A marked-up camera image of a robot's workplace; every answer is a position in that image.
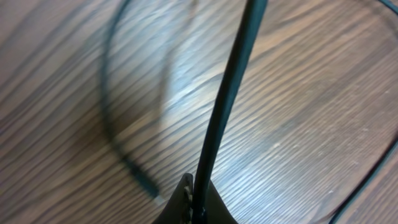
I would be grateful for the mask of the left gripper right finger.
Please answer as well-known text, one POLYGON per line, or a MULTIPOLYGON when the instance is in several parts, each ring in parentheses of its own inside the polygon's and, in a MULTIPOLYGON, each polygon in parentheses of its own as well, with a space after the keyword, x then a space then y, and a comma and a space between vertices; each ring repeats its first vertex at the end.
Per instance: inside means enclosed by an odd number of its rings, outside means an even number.
POLYGON ((212 182, 206 192, 203 215, 205 224, 238 224, 212 182))

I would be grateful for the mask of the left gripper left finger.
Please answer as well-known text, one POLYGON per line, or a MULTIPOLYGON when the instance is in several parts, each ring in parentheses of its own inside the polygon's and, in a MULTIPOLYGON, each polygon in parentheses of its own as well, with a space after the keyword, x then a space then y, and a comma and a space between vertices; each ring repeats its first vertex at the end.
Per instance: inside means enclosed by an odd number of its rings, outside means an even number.
POLYGON ((191 223, 191 204, 193 176, 185 173, 166 206, 152 224, 187 224, 191 223))

